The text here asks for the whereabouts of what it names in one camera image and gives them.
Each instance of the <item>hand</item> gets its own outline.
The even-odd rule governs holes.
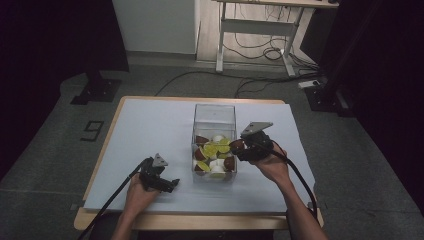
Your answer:
[[[144,190],[139,175],[140,173],[136,173],[131,178],[130,186],[127,191],[127,199],[125,201],[123,214],[130,219],[135,219],[160,193],[158,190]]]
[[[287,156],[287,152],[285,150],[280,149],[280,147],[274,144],[274,151],[281,153]],[[267,177],[269,180],[277,183],[280,181],[287,182],[290,181],[289,178],[289,170],[287,164],[280,159],[279,157],[270,154],[264,159],[259,161],[249,161],[250,164],[255,165],[259,170],[261,170],[262,174]]]

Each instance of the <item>white food piece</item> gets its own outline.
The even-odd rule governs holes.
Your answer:
[[[218,161],[217,160],[213,160],[209,163],[209,168],[212,169],[213,167],[218,166]]]
[[[209,157],[211,160],[216,160],[218,157],[215,155]]]
[[[225,137],[224,136],[222,136],[222,135],[216,135],[216,136],[214,136],[213,138],[212,138],[212,141],[214,141],[214,142],[219,142],[219,141],[221,141],[222,139],[224,139]]]
[[[211,169],[211,172],[224,172],[224,168],[223,168],[223,167],[221,167],[221,166],[214,166],[214,167]]]

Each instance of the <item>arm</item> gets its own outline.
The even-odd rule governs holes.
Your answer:
[[[131,178],[125,207],[119,217],[112,239],[129,239],[136,217],[155,200],[159,193],[157,190],[151,192],[145,191],[141,184],[139,173],[135,174]]]
[[[274,151],[287,155],[287,152],[281,150],[275,143]],[[321,226],[297,194],[289,177],[288,166],[282,159],[271,154],[265,159],[250,163],[258,167],[265,177],[276,183],[283,194],[290,214],[291,233],[295,239],[327,239]]]

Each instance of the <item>dark curtain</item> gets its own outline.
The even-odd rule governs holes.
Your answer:
[[[87,70],[128,71],[111,0],[0,3],[0,176],[60,97],[62,81]]]
[[[423,5],[343,1],[323,59],[329,81],[348,89],[354,115],[424,215]]]

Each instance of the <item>person's left hand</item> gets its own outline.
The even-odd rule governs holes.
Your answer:
[[[140,173],[136,173],[131,178],[130,186],[127,191],[127,199],[125,201],[123,214],[130,219],[135,219],[160,193],[159,190],[144,190],[139,175]]]

